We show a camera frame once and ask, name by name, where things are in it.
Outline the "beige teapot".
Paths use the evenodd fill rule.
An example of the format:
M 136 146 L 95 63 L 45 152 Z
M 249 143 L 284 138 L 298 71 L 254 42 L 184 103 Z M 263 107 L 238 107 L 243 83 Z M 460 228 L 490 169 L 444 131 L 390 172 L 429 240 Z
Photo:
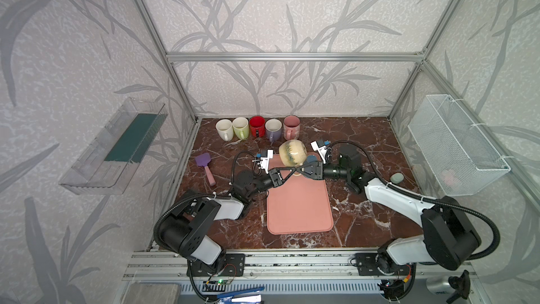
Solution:
M 284 142 L 278 149 L 281 162 L 285 167 L 301 166 L 307 159 L 305 145 L 298 139 Z

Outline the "pink plastic tray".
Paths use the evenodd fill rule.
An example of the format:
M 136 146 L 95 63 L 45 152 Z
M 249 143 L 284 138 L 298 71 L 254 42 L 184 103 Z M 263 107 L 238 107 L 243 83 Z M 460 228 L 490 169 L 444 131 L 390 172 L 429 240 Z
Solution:
M 274 235 L 327 232 L 333 228 L 326 182 L 293 175 L 267 197 L 267 229 Z

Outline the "light green mug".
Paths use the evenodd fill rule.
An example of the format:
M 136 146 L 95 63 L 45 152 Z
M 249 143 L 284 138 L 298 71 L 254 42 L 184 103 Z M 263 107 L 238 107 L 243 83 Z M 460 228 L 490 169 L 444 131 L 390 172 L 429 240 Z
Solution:
M 246 140 L 250 135 L 249 120 L 244 117 L 235 118 L 232 122 L 233 132 L 240 140 Z

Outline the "white mug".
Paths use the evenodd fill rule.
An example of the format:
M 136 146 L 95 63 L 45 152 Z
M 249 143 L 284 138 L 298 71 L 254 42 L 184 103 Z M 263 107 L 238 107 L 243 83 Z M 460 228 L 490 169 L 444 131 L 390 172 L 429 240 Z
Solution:
M 230 142 L 233 139 L 234 131 L 232 121 L 229 119 L 221 119 L 216 123 L 215 127 L 219 137 L 223 141 Z

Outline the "red mug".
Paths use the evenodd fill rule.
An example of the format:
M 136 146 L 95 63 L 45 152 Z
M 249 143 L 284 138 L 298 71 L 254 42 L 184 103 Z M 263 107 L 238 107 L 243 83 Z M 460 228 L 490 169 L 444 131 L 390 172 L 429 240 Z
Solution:
M 266 120 L 261 115 L 253 116 L 249 119 L 250 133 L 254 138 L 263 138 L 266 135 Z

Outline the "lavender mug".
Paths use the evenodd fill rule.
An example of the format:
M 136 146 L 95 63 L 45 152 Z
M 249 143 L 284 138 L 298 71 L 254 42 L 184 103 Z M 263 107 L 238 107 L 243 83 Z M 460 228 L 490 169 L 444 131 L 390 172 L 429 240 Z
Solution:
M 282 131 L 283 125 L 278 119 L 272 118 L 265 123 L 265 134 L 271 143 L 274 143 L 281 138 Z

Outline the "pink mug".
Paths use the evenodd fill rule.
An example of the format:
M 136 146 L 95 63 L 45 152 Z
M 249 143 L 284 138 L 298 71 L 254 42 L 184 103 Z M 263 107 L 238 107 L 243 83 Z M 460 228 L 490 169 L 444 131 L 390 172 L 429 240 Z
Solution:
M 300 136 L 300 119 L 295 115 L 287 116 L 283 121 L 283 130 L 286 141 L 298 139 Z

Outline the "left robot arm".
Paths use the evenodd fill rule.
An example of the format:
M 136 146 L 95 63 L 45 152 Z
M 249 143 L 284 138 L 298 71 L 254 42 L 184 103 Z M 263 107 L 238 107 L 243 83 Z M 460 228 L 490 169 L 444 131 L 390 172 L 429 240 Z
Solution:
M 231 182 L 225 196 L 187 191 L 159 217 L 153 228 L 153 240 L 190 262 L 219 269 L 225 263 L 226 252 L 208 236 L 214 222 L 244 218 L 256 196 L 283 186 L 295 172 L 295 167 L 277 167 L 255 176 L 244 170 Z

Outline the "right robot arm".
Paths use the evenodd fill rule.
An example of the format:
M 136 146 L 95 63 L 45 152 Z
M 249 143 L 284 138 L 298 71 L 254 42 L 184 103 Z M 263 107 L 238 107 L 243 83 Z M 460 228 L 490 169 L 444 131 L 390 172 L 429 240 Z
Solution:
M 338 146 L 337 163 L 332 163 L 328 146 L 321 160 L 305 162 L 297 173 L 312 180 L 343 180 L 353 192 L 364 192 L 372 203 L 409 218 L 423 231 L 384 243 L 375 259 L 381 272 L 414 263 L 457 270 L 463 262 L 485 258 L 499 247 L 499 228 L 486 215 L 449 196 L 432 198 L 399 187 L 383 178 L 359 144 L 339 141 Z

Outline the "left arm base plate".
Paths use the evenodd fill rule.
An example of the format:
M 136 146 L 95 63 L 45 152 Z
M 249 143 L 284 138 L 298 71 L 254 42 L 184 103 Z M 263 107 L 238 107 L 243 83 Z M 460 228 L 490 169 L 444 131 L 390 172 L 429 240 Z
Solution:
M 243 253 L 225 253 L 220 255 L 212 264 L 205 264 L 201 260 L 191 262 L 188 276 L 209 277 L 241 277 L 246 266 L 246 255 Z

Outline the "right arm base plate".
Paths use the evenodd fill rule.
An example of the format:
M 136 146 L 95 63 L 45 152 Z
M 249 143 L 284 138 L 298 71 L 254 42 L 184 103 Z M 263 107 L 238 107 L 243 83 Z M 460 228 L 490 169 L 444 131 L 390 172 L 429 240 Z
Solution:
M 411 273 L 409 265 L 398 265 L 390 257 L 378 253 L 356 253 L 350 260 L 360 276 L 406 277 Z

